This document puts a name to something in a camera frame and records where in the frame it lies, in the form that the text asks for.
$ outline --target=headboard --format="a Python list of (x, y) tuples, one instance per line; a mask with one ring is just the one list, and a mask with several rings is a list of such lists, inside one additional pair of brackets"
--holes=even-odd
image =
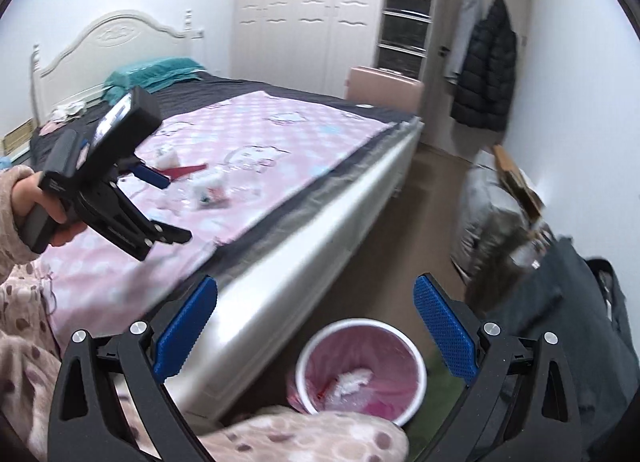
[(202, 37), (202, 30), (191, 28), (191, 10), (186, 12), (182, 32), (137, 10), (118, 10), (91, 23), (44, 68), (40, 46), (34, 45), (31, 80), (36, 121), (44, 124), (56, 106), (70, 102), (96, 104), (103, 82), (119, 66), (161, 57), (192, 57), (191, 40)]

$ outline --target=silver screw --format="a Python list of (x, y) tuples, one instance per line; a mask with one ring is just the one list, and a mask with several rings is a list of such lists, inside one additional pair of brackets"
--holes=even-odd
[(85, 339), (86, 339), (86, 332), (84, 330), (77, 330), (71, 336), (71, 340), (74, 343), (82, 343), (82, 341), (84, 341)]
[(550, 345), (557, 345), (558, 336), (556, 336), (553, 332), (545, 332), (545, 341)]
[(129, 332), (133, 335), (139, 336), (140, 334), (145, 333), (146, 331), (146, 323), (144, 321), (136, 321), (129, 327)]
[(500, 327), (498, 327), (498, 325), (495, 323), (485, 323), (484, 331), (490, 336), (497, 336), (500, 334)]

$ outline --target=wardrobe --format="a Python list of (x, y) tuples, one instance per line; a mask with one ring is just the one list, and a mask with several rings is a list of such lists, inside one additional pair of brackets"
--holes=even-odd
[(354, 66), (375, 66), (384, 0), (236, 0), (232, 75), (344, 96)]

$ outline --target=green pillow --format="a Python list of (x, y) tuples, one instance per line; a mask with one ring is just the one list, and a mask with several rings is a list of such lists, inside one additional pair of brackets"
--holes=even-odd
[(105, 80), (104, 86), (107, 90), (104, 99), (113, 106), (134, 86), (154, 93), (180, 80), (200, 79), (195, 73), (203, 71), (206, 71), (204, 66), (187, 57), (128, 64), (118, 68)]

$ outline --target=dark gray bedsheet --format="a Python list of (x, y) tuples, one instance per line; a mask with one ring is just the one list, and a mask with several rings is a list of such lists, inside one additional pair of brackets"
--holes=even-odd
[[(327, 180), (332, 177), (340, 177), (348, 174), (355, 165), (366, 159), (367, 156), (369, 156), (370, 153), (372, 153), (385, 139), (385, 137), (388, 137), (394, 131), (398, 131), (399, 123), (410, 122), (414, 119), (413, 115), (393, 109), (359, 108), (353, 103), (347, 102), (341, 98), (318, 95), (315, 93), (298, 92), (296, 90), (287, 90), (286, 88), (271, 86), (270, 84), (265, 84), (263, 82), (222, 79), (220, 77), (210, 76), (206, 73), (199, 75), (202, 80), (178, 82), (153, 94), (160, 104), (162, 117), (164, 119), (176, 114), (194, 111), (196, 109), (203, 108), (204, 106), (210, 106), (216, 102), (233, 98), (238, 95), (264, 90), (274, 96), (294, 98), (297, 100), (304, 100), (306, 102), (315, 102), (318, 104), (324, 104), (325, 106), (331, 106), (332, 108), (356, 113), (370, 119), (376, 119), (380, 122), (397, 123), (395, 127), (372, 138), (366, 143), (366, 145), (355, 151), (331, 172), (316, 179), (311, 185), (285, 201), (281, 206), (268, 214), (236, 241), (219, 247), (213, 257), (210, 258), (204, 266), (198, 269), (198, 272), (205, 269), (207, 273), (210, 273), (210, 275), (218, 275), (235, 265), (252, 244), (267, 236), (268, 232), (273, 229), (284, 216), (304, 204), (305, 200), (313, 193), (321, 190)], [(91, 137), (98, 121), (100, 121), (109, 109), (110, 106), (108, 106), (107, 103), (102, 102), (97, 106), (90, 108), (81, 118), (71, 121), (64, 128), (60, 128), (49, 135), (41, 137), (38, 135), (38, 130), (36, 130), (31, 137), (32, 167), (36, 171), (40, 171), (44, 167), (47, 156), (49, 156), (56, 140), (66, 128), (73, 128), (76, 131), (84, 133), (87, 138)]]

